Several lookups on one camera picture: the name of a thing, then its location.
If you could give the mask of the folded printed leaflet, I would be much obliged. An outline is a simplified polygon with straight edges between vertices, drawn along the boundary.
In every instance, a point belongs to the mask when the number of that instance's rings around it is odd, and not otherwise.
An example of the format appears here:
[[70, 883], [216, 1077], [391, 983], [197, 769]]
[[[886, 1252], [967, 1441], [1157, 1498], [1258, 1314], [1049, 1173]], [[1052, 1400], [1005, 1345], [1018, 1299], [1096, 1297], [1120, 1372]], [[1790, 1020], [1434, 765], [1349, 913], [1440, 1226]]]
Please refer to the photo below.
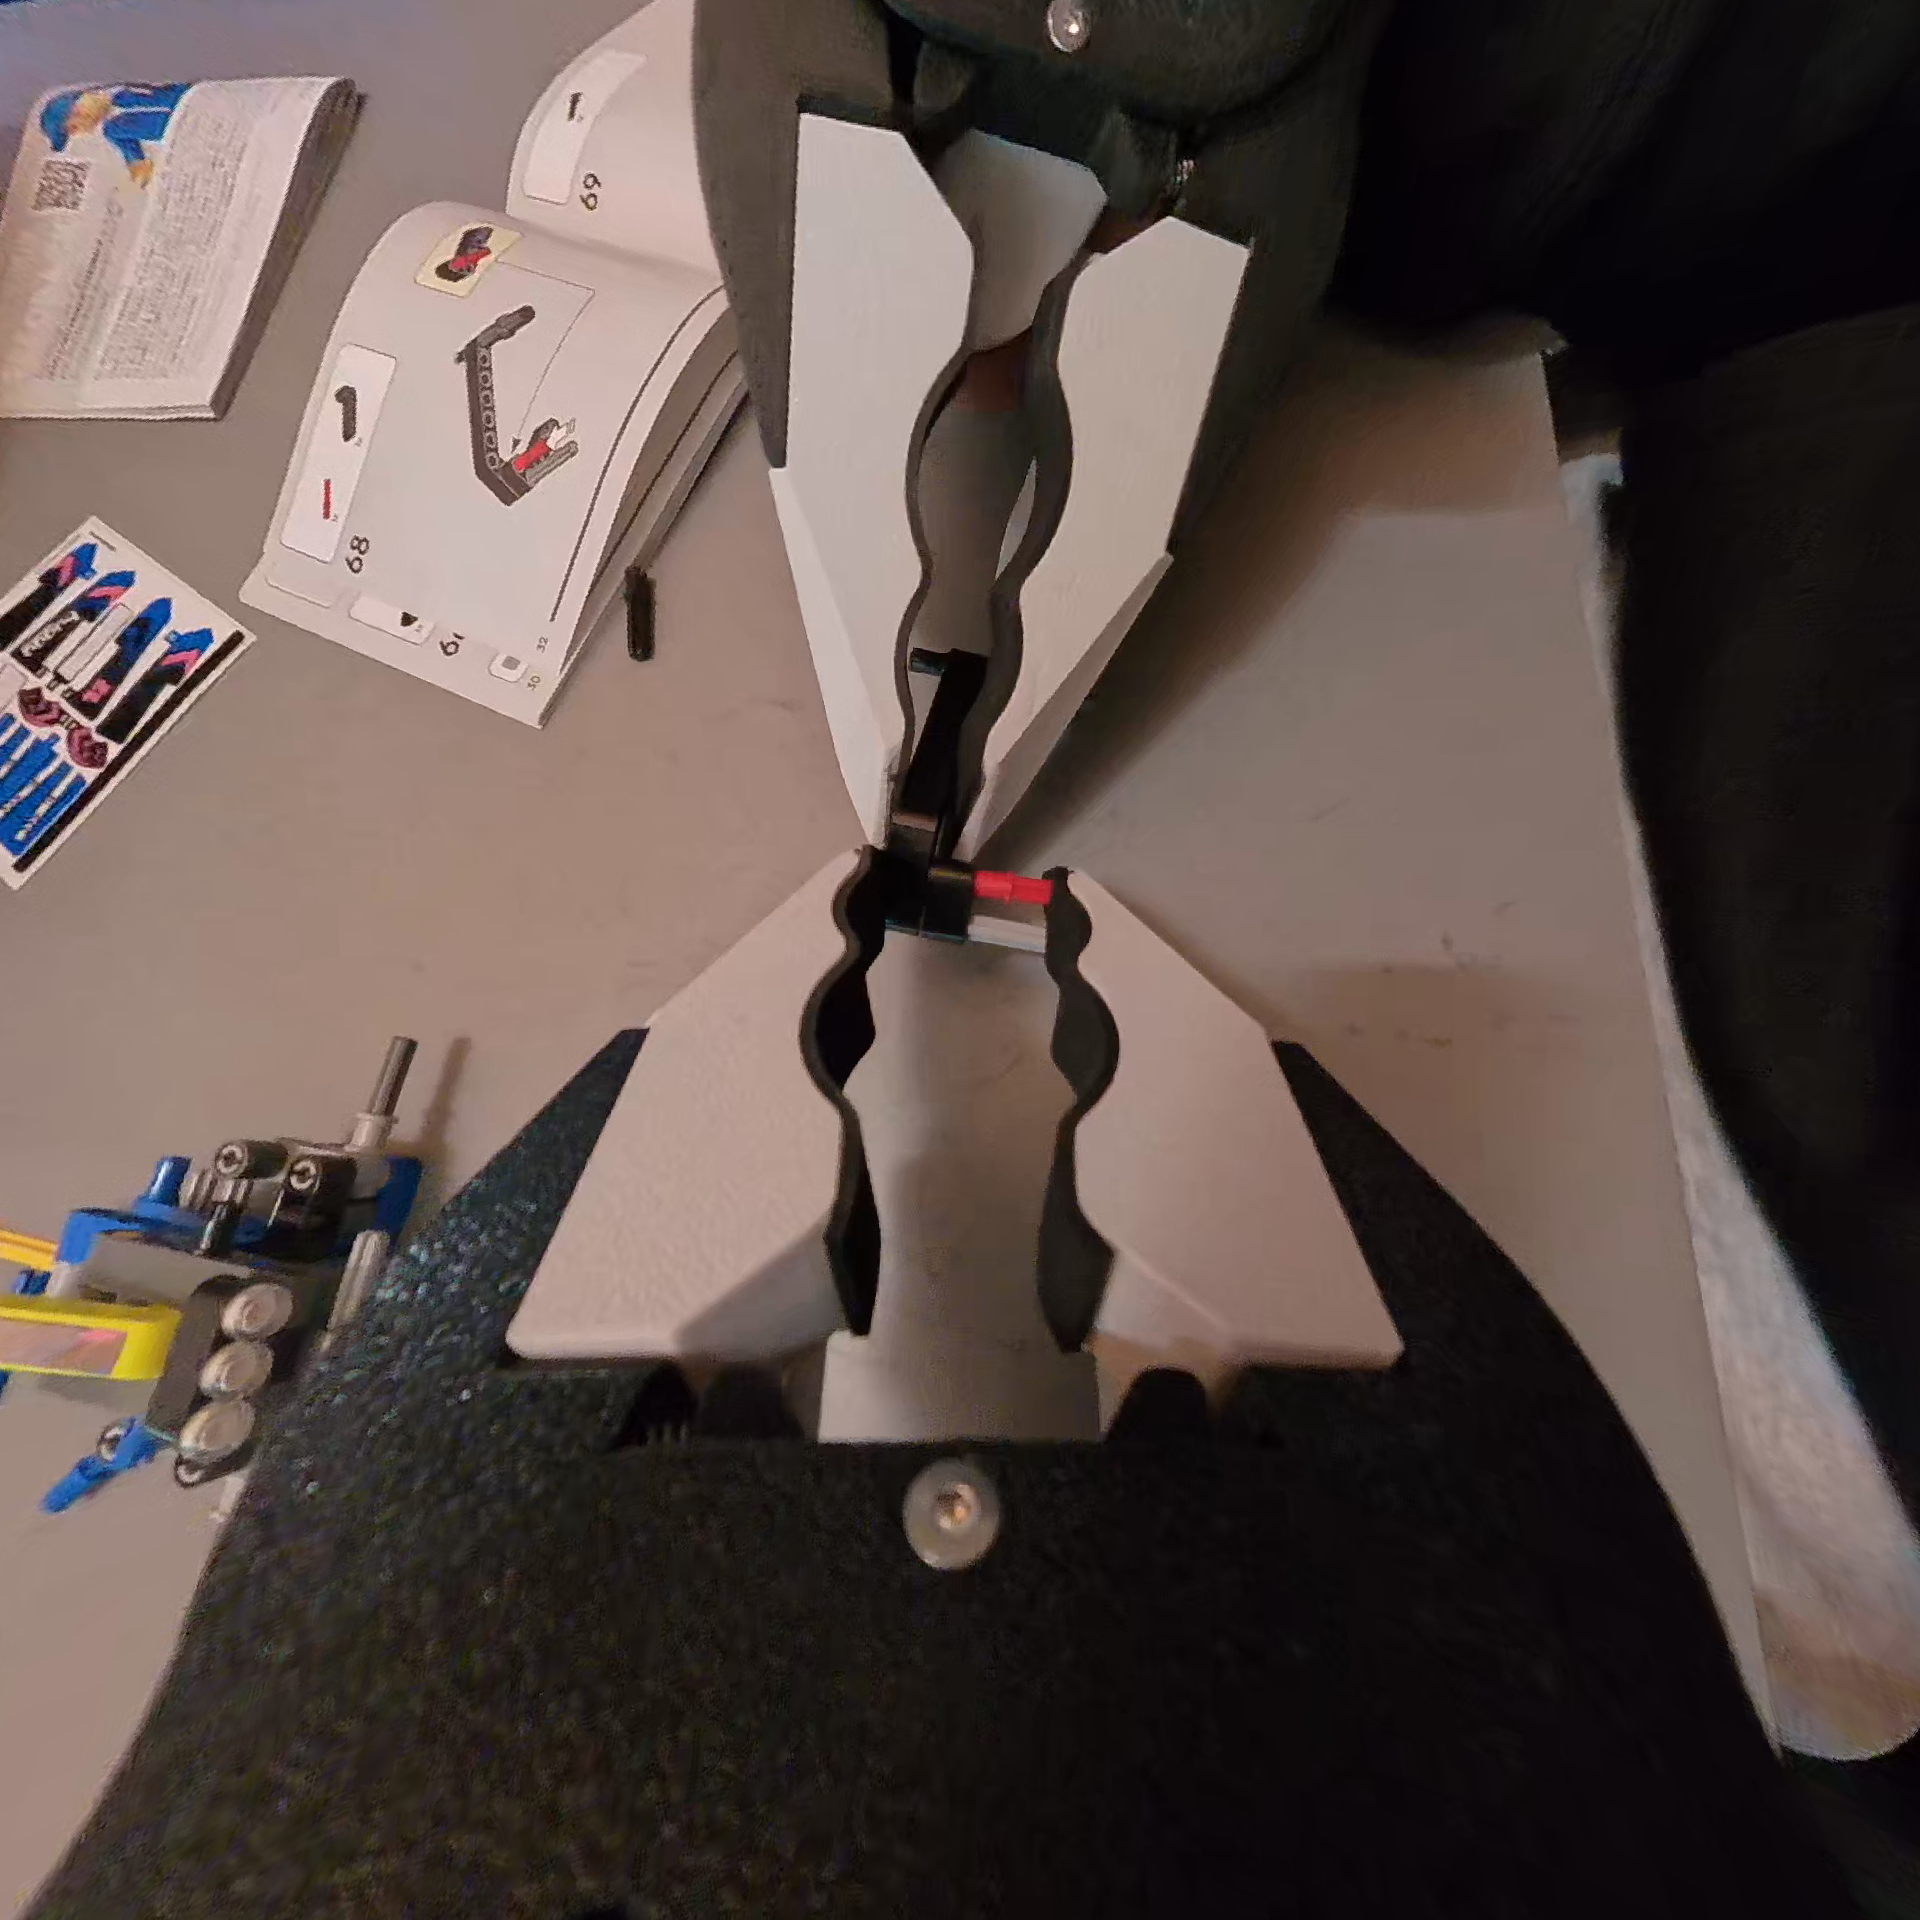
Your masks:
[[346, 77], [45, 93], [2, 224], [5, 421], [222, 421], [358, 115]]

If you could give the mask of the open instruction booklet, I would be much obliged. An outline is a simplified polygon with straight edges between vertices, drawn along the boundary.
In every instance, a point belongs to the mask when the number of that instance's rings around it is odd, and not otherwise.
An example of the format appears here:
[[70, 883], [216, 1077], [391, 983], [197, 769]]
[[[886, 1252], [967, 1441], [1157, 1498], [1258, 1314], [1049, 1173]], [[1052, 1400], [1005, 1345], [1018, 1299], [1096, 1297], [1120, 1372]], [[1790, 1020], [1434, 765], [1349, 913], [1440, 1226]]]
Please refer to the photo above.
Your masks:
[[695, 136], [697, 4], [545, 87], [505, 207], [368, 255], [259, 563], [269, 614], [540, 728], [746, 397]]

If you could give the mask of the blue yellow toy brick model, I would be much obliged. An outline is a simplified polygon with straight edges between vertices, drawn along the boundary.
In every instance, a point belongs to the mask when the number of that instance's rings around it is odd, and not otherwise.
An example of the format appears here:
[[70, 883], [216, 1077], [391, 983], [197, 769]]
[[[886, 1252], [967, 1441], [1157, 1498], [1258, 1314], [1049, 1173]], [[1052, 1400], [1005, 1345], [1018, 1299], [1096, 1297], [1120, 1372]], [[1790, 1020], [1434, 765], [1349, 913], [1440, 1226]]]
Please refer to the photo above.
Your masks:
[[349, 1330], [420, 1199], [394, 1144], [420, 1044], [396, 1034], [339, 1138], [243, 1134], [165, 1156], [124, 1206], [59, 1237], [5, 1226], [5, 1387], [138, 1395], [38, 1500], [61, 1518], [157, 1462], [239, 1482], [305, 1368]]

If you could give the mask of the sticker sheet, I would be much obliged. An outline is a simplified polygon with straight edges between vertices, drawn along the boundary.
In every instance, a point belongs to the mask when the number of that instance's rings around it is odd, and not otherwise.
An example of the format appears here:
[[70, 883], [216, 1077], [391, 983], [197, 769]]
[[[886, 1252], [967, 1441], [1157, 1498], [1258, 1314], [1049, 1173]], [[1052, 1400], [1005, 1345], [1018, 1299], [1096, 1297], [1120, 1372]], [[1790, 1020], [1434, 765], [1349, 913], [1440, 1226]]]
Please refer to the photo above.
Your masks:
[[2, 593], [2, 883], [18, 895], [256, 634], [91, 514]]

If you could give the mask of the black toy brick part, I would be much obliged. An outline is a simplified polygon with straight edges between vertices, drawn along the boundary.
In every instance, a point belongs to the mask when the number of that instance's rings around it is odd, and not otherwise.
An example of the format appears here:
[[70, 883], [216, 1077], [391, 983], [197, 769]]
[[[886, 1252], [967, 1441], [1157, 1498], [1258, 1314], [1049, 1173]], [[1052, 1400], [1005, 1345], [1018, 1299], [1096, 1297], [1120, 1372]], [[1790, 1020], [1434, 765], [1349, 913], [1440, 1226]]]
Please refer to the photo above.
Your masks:
[[970, 651], [908, 648], [908, 685], [929, 691], [929, 703], [878, 843], [884, 917], [893, 931], [949, 945], [984, 942], [990, 931], [1020, 931], [1002, 911], [1045, 914], [1055, 901], [1051, 876], [984, 869], [963, 853], [984, 790], [967, 748], [988, 669], [990, 662]]

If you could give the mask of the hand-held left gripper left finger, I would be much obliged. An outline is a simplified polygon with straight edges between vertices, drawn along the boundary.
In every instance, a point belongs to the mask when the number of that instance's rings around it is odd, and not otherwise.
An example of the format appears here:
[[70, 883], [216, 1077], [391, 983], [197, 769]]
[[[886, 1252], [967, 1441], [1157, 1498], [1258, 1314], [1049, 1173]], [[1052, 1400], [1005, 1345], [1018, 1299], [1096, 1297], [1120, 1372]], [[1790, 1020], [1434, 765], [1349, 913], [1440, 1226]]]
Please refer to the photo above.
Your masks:
[[886, 940], [875, 848], [828, 861], [642, 1033], [506, 1333], [530, 1362], [775, 1362], [872, 1329], [855, 1067]]

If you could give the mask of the white cloth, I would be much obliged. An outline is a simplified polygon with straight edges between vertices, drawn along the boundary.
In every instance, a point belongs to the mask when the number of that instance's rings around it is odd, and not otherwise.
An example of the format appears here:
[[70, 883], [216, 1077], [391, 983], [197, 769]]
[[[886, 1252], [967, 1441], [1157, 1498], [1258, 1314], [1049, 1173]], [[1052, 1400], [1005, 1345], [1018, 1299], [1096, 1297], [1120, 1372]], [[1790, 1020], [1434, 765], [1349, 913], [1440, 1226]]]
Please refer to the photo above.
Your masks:
[[1789, 427], [1561, 468], [1590, 536], [1677, 1122], [1787, 1747], [1917, 1735], [1917, 466]]

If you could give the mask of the person's dark clothing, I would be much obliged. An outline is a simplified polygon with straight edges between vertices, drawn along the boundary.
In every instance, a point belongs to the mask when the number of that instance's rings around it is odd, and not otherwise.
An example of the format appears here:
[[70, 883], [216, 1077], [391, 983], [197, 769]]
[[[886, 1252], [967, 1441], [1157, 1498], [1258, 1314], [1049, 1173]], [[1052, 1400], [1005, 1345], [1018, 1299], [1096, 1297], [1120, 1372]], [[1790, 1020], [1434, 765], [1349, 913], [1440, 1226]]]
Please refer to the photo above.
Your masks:
[[1618, 699], [1692, 1065], [1917, 1420], [1918, 6], [1394, 4], [1354, 308], [1618, 386]]

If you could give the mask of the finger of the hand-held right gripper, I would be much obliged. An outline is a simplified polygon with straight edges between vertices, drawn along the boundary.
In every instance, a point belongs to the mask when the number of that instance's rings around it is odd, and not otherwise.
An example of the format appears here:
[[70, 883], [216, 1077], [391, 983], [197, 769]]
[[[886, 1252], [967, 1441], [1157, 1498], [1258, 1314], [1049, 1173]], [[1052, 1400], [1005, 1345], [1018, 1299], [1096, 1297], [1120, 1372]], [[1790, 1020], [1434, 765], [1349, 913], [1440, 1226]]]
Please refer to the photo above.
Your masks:
[[1076, 262], [1040, 302], [1032, 476], [988, 600], [988, 691], [973, 720], [975, 836], [1020, 804], [1173, 567], [1249, 256], [1165, 216]]
[[880, 847], [929, 587], [918, 465], [963, 360], [975, 248], [900, 132], [804, 112], [791, 260], [772, 494], [839, 771]]

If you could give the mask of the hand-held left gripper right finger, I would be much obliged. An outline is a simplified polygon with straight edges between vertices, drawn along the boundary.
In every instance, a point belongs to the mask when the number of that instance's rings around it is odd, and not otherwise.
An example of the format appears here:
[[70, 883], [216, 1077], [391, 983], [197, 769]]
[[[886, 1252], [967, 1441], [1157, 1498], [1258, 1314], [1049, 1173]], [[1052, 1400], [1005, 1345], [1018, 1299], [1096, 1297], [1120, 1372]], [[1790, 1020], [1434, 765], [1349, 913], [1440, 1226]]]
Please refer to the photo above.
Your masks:
[[1260, 1020], [1103, 883], [1051, 885], [1069, 1110], [1037, 1245], [1047, 1330], [1191, 1375], [1394, 1367], [1402, 1334]]

